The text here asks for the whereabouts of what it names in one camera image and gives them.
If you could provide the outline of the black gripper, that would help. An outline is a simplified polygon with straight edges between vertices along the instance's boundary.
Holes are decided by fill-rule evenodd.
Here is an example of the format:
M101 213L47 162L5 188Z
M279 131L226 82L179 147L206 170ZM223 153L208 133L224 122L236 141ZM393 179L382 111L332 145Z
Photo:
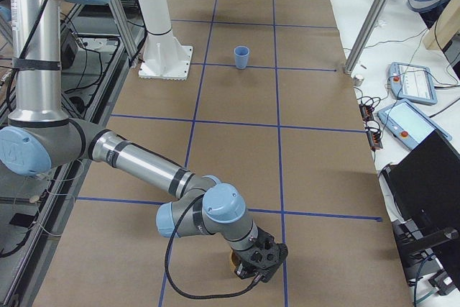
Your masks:
M254 278L261 279L262 274L258 264L262 262L262 253L258 249L248 249L245 251L234 250L240 259L239 267L235 270L235 274L240 279Z

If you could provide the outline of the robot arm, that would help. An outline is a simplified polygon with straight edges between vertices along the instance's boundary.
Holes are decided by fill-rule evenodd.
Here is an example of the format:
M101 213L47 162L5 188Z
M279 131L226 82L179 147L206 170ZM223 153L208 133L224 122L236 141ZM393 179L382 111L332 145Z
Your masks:
M70 118L61 107L60 5L110 0L11 0L16 106L1 131L1 161L19 175L36 175L79 158L105 162L167 191L157 228L167 238L221 234L237 258L236 274L267 281L265 244L239 192L211 175L188 169L115 132Z

